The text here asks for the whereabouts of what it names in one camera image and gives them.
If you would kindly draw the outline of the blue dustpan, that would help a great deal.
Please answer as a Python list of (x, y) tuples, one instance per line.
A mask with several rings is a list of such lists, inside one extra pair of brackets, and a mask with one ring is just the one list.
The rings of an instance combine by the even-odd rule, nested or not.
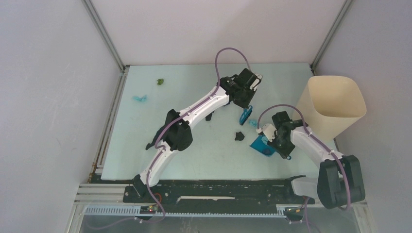
[(276, 137), (272, 142), (270, 142), (264, 135), (259, 135), (250, 147), (261, 154), (263, 154), (262, 151), (264, 149), (268, 148), (271, 150), (272, 155), (278, 153), (283, 159), (286, 160), (292, 159), (291, 153), (295, 149), (295, 145), (289, 139)]

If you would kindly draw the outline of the blue hand brush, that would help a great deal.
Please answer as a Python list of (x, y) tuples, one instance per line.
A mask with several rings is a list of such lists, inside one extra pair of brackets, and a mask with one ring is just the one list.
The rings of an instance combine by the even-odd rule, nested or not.
[(242, 114), (239, 118), (239, 124), (241, 126), (243, 126), (245, 124), (245, 122), (247, 121), (247, 119), (251, 115), (252, 111), (253, 111), (252, 105), (249, 105), (248, 107), (243, 109), (243, 112), (242, 112)]

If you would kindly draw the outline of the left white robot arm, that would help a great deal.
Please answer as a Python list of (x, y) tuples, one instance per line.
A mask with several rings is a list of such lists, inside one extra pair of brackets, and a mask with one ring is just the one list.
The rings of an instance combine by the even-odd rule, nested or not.
[(145, 148), (156, 148), (155, 156), (147, 168), (133, 178), (135, 196), (141, 202), (150, 201), (154, 195), (152, 187), (158, 184), (174, 154), (192, 144), (192, 129), (215, 110), (230, 103), (247, 109), (261, 81), (262, 75), (245, 68), (238, 75), (219, 78), (216, 86), (193, 105), (181, 111), (168, 111), (164, 125)]

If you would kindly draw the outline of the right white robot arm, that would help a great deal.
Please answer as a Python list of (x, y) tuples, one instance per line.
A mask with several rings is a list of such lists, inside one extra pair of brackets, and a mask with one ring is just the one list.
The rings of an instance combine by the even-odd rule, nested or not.
[(274, 133), (268, 145), (283, 159), (290, 159), (291, 153), (299, 148), (319, 169), (316, 178), (291, 177), (291, 184), (282, 190), (285, 201), (295, 203), (306, 196), (333, 209), (365, 199), (361, 165), (356, 156), (343, 155), (321, 144), (313, 138), (308, 124), (290, 119), (285, 111), (273, 115), (272, 121)]

